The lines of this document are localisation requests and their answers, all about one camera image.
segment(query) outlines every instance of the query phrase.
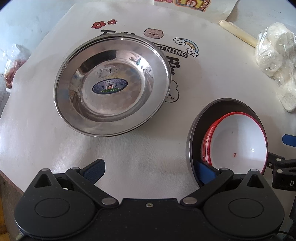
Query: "triangular cutout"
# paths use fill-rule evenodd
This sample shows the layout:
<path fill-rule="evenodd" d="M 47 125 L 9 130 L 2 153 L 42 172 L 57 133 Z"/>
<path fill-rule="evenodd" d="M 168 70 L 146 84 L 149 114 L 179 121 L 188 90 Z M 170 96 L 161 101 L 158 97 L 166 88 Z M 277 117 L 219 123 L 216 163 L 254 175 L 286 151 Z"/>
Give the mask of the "triangular cutout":
<path fill-rule="evenodd" d="M 247 184 L 248 187 L 254 187 L 254 188 L 264 188 L 263 184 L 261 183 L 259 177 L 257 175 L 252 175 L 250 180 Z"/>
<path fill-rule="evenodd" d="M 35 186 L 36 188 L 41 188 L 41 187 L 48 187 L 51 186 L 52 184 L 50 183 L 50 180 L 48 179 L 48 176 L 46 174 L 42 174 L 38 181 L 36 182 Z"/>

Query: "flower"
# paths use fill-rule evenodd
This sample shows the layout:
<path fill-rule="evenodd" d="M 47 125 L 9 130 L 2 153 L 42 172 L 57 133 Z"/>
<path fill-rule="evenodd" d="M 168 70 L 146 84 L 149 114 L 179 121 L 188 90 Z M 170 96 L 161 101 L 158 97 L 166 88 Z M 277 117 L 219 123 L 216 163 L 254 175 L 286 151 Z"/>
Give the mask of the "flower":
<path fill-rule="evenodd" d="M 194 49 L 187 49 L 187 53 L 195 58 L 198 56 L 198 53 Z"/>
<path fill-rule="evenodd" d="M 174 40 L 175 43 L 178 44 L 178 45 L 186 45 L 184 39 L 174 38 L 173 40 Z"/>
<path fill-rule="evenodd" d="M 111 19 L 110 21 L 108 21 L 108 24 L 116 24 L 117 21 L 115 19 Z"/>
<path fill-rule="evenodd" d="M 105 25 L 106 25 L 106 23 L 104 21 L 95 22 L 91 28 L 98 29 L 100 27 L 104 27 Z"/>

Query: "wooden floor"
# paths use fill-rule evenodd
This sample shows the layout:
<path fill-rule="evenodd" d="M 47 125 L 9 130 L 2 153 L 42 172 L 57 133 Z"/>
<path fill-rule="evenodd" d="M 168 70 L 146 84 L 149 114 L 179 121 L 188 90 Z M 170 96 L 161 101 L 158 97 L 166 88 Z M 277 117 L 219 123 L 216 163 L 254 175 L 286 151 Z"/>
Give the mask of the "wooden floor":
<path fill-rule="evenodd" d="M 9 93 L 5 90 L 5 81 L 3 76 L 0 75 L 0 115 L 9 97 Z M 17 202 L 22 196 L 22 192 L 11 182 L 7 181 L 3 174 L 0 175 L 0 192 L 6 229 L 10 235 L 10 240 L 14 241 L 19 231 L 15 224 L 13 212 Z"/>

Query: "pink bear face print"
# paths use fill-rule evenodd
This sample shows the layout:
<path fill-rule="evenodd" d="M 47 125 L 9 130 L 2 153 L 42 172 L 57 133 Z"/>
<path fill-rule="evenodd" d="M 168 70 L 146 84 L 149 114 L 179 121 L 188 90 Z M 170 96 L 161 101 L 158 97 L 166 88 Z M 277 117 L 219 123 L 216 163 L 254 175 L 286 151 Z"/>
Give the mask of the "pink bear face print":
<path fill-rule="evenodd" d="M 144 31 L 144 35 L 148 38 L 161 39 L 163 37 L 163 31 L 159 29 L 148 28 Z"/>
<path fill-rule="evenodd" d="M 173 2 L 173 0 L 154 0 L 155 2 Z"/>

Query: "clear plastic bag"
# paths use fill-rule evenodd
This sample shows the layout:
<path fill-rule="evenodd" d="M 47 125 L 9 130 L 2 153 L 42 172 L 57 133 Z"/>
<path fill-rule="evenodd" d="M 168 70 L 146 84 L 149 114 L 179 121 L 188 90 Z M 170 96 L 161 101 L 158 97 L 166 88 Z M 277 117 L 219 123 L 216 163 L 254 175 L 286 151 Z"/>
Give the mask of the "clear plastic bag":
<path fill-rule="evenodd" d="M 7 88 L 11 89 L 16 71 L 28 60 L 29 57 L 30 51 L 18 44 L 14 44 L 9 50 L 6 50 L 3 53 L 3 59 L 6 59 L 4 79 Z"/>
<path fill-rule="evenodd" d="M 274 23 L 259 34 L 255 49 L 259 68 L 279 85 L 284 108 L 296 109 L 296 36 L 284 24 Z"/>

